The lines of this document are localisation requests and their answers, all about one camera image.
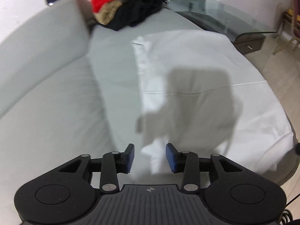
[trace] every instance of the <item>chair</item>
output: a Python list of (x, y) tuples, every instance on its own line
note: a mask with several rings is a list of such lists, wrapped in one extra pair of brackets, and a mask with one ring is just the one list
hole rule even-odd
[(274, 52), (273, 55), (275, 55), (276, 53), (282, 51), (283, 49), (287, 48), (293, 41), (297, 40), (297, 44), (294, 47), (294, 49), (296, 49), (296, 47), (299, 45), (300, 43), (300, 29), (297, 27), (297, 16), (299, 15), (299, 8), (300, 8), (300, 0), (293, 0), (293, 17), (292, 17), (292, 39), (290, 39), (286, 45), (280, 47), (278, 46)]

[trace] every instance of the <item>silver screw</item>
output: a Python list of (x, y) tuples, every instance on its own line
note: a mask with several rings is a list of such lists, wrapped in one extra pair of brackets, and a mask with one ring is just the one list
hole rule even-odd
[(198, 189), (198, 186), (195, 184), (186, 184), (185, 186), (183, 186), (183, 188), (186, 191), (196, 191)]
[(114, 184), (105, 184), (102, 186), (102, 189), (104, 191), (113, 191), (117, 188), (117, 186), (115, 186)]

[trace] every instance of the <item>black cloth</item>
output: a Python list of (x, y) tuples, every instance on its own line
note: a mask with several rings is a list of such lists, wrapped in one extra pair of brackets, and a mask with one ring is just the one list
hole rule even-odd
[(159, 12), (167, 0), (122, 0), (123, 4), (116, 11), (108, 25), (101, 26), (118, 31), (129, 25), (134, 27), (151, 14)]

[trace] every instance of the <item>pile of clothes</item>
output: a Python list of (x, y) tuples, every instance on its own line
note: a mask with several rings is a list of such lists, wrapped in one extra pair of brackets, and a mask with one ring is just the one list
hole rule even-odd
[(143, 22), (162, 9), (167, 0), (91, 0), (98, 23), (118, 31)]

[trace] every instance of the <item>tan cloth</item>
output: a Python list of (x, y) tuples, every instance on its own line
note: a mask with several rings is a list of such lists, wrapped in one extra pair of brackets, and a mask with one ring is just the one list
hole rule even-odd
[(113, 0), (105, 3), (98, 13), (94, 13), (94, 16), (100, 24), (108, 25), (120, 6), (122, 6), (122, 0)]

